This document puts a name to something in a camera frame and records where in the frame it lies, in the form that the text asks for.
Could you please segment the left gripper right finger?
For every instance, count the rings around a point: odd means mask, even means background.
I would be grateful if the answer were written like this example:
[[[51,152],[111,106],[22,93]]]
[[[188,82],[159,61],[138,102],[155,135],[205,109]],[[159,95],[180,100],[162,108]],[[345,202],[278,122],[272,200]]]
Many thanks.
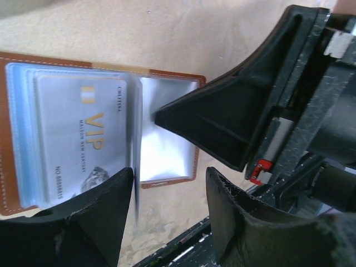
[[[355,214],[288,214],[214,167],[206,170],[206,196],[220,266],[355,266]]]

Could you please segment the brown leather card holder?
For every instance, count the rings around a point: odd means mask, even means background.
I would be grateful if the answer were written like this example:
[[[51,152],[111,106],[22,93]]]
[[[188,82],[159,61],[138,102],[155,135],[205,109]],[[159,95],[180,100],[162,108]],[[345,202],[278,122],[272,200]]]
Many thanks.
[[[154,123],[205,77],[1,53],[1,216],[48,209],[134,171],[135,191],[195,179],[199,151]]]

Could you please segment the silver VIP card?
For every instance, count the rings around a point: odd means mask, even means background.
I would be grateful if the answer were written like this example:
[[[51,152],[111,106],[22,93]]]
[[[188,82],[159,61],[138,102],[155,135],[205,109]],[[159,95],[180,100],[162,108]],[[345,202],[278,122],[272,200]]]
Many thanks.
[[[43,192],[38,207],[69,200],[127,163],[126,81],[120,77],[36,76]]]

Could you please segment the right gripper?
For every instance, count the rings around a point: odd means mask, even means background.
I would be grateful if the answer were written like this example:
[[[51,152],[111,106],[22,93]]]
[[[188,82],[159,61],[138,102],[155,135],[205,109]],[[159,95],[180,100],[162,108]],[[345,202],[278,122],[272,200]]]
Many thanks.
[[[154,122],[243,171],[263,119],[249,193],[292,214],[313,200],[355,212],[355,15],[287,7],[247,59]]]

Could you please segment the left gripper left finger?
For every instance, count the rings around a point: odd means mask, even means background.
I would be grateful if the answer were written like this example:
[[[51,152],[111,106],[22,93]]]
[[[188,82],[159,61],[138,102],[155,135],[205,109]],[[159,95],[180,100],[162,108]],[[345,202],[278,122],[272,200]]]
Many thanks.
[[[1,221],[1,266],[117,266],[134,181],[129,167],[32,217]]]

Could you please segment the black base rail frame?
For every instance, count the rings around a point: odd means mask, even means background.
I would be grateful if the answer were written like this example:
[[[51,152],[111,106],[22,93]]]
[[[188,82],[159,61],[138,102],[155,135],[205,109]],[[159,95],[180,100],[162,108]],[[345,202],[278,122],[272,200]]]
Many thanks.
[[[219,266],[206,217],[134,267]]]

